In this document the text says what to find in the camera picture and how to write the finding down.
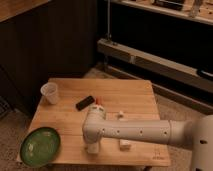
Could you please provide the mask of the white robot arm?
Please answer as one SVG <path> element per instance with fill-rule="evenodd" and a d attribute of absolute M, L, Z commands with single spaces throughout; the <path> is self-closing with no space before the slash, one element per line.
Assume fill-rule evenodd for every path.
<path fill-rule="evenodd" d="M 82 125 L 86 144 L 102 138 L 166 144 L 192 151 L 190 171 L 213 171 L 213 115 L 195 122 L 174 120 L 107 120 L 101 105 L 92 105 Z"/>

